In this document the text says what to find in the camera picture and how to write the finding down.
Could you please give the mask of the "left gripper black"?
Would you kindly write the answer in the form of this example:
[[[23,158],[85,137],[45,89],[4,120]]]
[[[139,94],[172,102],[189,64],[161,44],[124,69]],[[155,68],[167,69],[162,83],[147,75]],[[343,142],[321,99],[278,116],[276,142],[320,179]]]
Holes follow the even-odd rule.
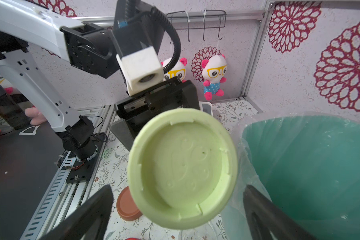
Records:
[[[146,123],[179,107],[200,109],[196,86],[189,80],[182,82],[174,77],[116,103],[120,120],[111,124],[111,132],[130,151]]]

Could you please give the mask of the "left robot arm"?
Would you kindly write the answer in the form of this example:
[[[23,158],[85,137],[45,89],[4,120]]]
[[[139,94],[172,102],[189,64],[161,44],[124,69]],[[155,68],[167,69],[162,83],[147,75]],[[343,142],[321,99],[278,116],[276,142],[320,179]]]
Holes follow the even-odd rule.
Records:
[[[98,152],[94,124],[77,111],[110,101],[100,78],[119,73],[128,97],[118,105],[125,143],[152,118],[199,108],[191,81],[169,73],[181,41],[167,16],[142,1],[118,1],[113,27],[75,18],[65,1],[0,1],[0,75],[41,112],[65,150],[81,161]]]

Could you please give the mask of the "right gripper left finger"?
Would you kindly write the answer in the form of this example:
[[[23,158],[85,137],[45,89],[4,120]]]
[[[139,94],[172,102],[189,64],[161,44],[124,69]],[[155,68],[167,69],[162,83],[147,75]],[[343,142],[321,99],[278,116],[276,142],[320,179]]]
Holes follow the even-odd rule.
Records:
[[[109,223],[114,196],[105,185],[42,240],[103,240]]]

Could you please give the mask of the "brown jar lid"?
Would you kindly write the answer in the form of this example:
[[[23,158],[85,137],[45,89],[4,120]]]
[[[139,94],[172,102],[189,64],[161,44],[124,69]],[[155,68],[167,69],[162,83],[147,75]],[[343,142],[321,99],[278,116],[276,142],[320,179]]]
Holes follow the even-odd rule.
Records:
[[[135,204],[129,187],[125,187],[117,198],[117,212],[127,222],[135,221],[143,215]]]

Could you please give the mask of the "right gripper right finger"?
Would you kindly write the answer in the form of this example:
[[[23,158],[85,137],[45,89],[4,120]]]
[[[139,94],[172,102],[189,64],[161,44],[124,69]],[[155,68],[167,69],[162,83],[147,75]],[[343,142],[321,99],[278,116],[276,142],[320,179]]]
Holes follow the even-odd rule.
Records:
[[[315,240],[316,237],[295,223],[254,186],[243,193],[247,223],[253,240]]]

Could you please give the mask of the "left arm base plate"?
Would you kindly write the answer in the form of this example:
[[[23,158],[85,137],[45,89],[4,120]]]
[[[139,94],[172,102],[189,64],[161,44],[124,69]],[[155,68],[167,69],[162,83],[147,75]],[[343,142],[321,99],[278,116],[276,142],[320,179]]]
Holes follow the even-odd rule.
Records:
[[[60,170],[67,171],[67,184],[75,184],[80,182],[87,182],[91,179],[95,166],[101,158],[101,150],[103,145],[108,141],[108,135],[105,132],[96,133],[91,136],[91,140],[97,147],[95,156],[89,161],[80,160],[71,151],[65,151],[60,156],[57,166]]]

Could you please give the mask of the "green lid peanut jar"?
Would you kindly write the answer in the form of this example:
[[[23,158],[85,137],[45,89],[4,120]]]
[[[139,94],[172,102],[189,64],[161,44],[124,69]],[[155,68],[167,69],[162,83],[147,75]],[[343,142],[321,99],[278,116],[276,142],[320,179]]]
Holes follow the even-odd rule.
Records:
[[[214,117],[192,108],[163,112],[138,133],[128,184],[138,209],[167,229],[187,230],[216,217],[238,177],[235,144]]]

